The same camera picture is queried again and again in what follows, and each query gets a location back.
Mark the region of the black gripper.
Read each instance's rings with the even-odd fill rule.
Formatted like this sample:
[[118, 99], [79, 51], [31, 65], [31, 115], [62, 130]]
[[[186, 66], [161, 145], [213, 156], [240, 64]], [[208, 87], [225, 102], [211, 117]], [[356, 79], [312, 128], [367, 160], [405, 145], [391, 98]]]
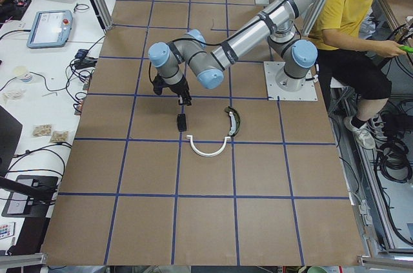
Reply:
[[185, 76], [182, 76], [178, 82], [169, 84], [168, 86], [170, 90], [178, 96], [179, 105], [190, 106], [192, 104], [189, 85]]

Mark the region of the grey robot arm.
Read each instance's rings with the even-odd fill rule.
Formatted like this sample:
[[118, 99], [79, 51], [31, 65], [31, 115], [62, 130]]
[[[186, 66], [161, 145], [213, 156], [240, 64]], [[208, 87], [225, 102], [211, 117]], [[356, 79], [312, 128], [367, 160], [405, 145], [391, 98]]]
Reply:
[[296, 35], [294, 20], [311, 2], [273, 0], [211, 52], [206, 51], [207, 43], [196, 29], [168, 43], [153, 44], [148, 56], [157, 70], [152, 80], [154, 93], [160, 96], [164, 88], [169, 88], [178, 96], [180, 105], [190, 105], [192, 98], [187, 80], [179, 69], [181, 63], [190, 67], [204, 88], [214, 89], [222, 83], [223, 72], [264, 39], [285, 62], [276, 74], [277, 86], [288, 92], [301, 90], [309, 69], [316, 62], [317, 49], [310, 41]]

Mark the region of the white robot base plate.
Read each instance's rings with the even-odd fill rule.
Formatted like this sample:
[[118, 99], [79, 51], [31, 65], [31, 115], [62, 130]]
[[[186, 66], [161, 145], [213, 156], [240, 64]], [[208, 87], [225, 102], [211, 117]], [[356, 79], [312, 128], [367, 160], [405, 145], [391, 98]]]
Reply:
[[289, 78], [284, 70], [284, 62], [265, 61], [265, 81], [267, 98], [270, 101], [317, 101], [317, 92], [311, 70], [301, 79]]

